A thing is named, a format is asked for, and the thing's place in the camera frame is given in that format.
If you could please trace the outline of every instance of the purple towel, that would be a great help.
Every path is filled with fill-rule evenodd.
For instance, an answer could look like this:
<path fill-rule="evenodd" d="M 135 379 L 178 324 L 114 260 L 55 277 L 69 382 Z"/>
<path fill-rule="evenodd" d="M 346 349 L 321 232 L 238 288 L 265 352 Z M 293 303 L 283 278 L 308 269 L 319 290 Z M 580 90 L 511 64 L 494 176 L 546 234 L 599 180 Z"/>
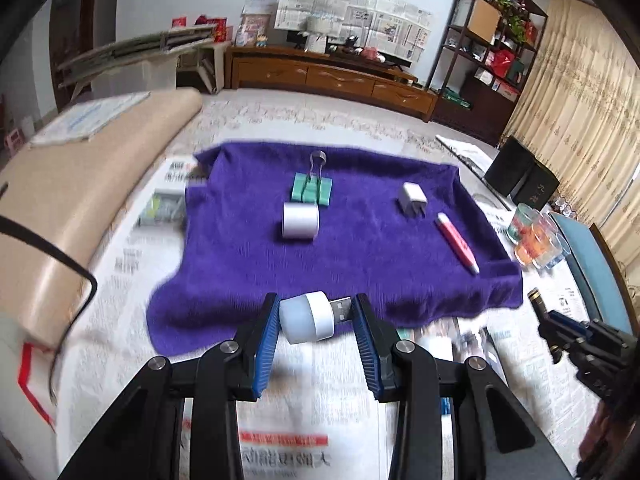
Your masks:
<path fill-rule="evenodd" d="M 158 287 L 146 320 L 151 342 L 172 356 L 233 337 L 267 292 L 290 298 L 369 295 L 378 316 L 416 327 L 444 316 L 476 316 L 522 304 L 522 274 L 474 200 L 458 168 L 347 148 L 322 148 L 334 185 L 315 240 L 283 240 L 282 204 L 318 147 L 232 142 L 200 153 L 205 185 L 186 191 L 184 255 Z M 396 201 L 417 182 L 426 218 L 406 218 Z M 460 264 L 434 222 L 446 213 L 476 256 Z"/>

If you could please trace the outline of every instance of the curtain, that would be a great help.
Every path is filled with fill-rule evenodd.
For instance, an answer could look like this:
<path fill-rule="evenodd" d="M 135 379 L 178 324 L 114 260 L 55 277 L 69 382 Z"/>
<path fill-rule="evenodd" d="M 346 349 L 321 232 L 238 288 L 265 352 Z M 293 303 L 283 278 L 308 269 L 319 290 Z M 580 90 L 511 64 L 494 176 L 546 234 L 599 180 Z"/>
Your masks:
<path fill-rule="evenodd" d="M 636 316 L 640 316 L 640 178 L 604 222 L 601 232 L 625 276 Z"/>
<path fill-rule="evenodd" d="M 577 0 L 550 0 L 503 139 L 515 136 L 553 171 L 579 221 L 600 225 L 640 160 L 639 123 L 640 71 L 604 15 Z"/>

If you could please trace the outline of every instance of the blue cushion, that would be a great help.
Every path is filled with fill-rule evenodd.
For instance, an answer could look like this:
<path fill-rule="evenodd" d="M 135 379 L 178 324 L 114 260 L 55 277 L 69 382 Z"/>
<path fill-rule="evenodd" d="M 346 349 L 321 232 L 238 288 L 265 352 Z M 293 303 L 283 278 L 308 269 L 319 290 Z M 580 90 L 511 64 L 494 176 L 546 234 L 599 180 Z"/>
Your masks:
<path fill-rule="evenodd" d="M 551 213 L 572 254 L 566 262 L 591 319 L 601 319 L 629 334 L 631 323 L 616 279 L 589 228 L 558 213 Z"/>

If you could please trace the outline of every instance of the pink stool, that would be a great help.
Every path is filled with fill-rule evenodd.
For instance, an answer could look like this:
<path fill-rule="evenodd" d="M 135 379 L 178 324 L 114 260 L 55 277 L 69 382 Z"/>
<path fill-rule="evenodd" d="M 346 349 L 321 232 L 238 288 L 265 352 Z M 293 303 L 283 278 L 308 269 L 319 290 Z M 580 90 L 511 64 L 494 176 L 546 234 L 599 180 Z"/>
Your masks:
<path fill-rule="evenodd" d="M 9 156 L 14 156 L 24 146 L 24 135 L 16 128 L 4 137 L 4 146 L 9 150 Z"/>

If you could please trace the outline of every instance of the black cable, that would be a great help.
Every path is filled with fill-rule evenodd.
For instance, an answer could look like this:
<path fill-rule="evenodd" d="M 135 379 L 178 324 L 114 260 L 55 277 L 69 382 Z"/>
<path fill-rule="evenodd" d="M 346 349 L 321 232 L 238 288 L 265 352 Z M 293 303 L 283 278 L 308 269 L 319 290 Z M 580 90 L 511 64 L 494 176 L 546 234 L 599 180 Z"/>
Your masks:
<path fill-rule="evenodd" d="M 2 187 L 0 187 L 0 198 L 6 191 L 7 187 L 8 184 L 6 182 L 2 185 Z M 15 222 L 2 215 L 0 215 L 0 233 L 11 236 L 12 238 L 16 238 L 17 240 L 20 240 L 21 242 L 39 251 L 42 251 L 45 254 L 48 254 L 64 266 L 68 267 L 69 269 L 73 270 L 74 272 L 88 280 L 91 284 L 89 296 L 86 298 L 86 300 L 84 300 L 84 303 L 82 304 L 78 312 L 76 312 L 76 314 L 73 316 L 71 322 L 66 326 L 65 331 L 62 333 L 62 337 L 60 338 L 58 346 L 55 349 L 53 360 L 51 361 L 51 365 L 49 367 L 49 377 L 47 380 L 47 385 L 49 387 L 49 397 L 51 398 L 53 403 L 55 403 L 56 396 L 53 393 L 53 373 L 55 371 L 56 362 L 58 361 L 60 352 L 62 351 L 62 345 L 65 343 L 66 336 L 69 334 L 72 326 L 76 323 L 76 320 L 78 320 L 78 317 L 84 312 L 84 310 L 88 307 L 88 305 L 94 298 L 96 292 L 98 291 L 98 282 L 95 279 L 94 275 L 92 275 L 92 273 L 90 273 L 82 265 L 76 262 L 71 256 L 63 253 L 63 251 L 57 248 L 54 244 L 45 240 L 43 237 L 30 230 L 29 228 L 20 225 L 18 224 L 18 222 Z"/>

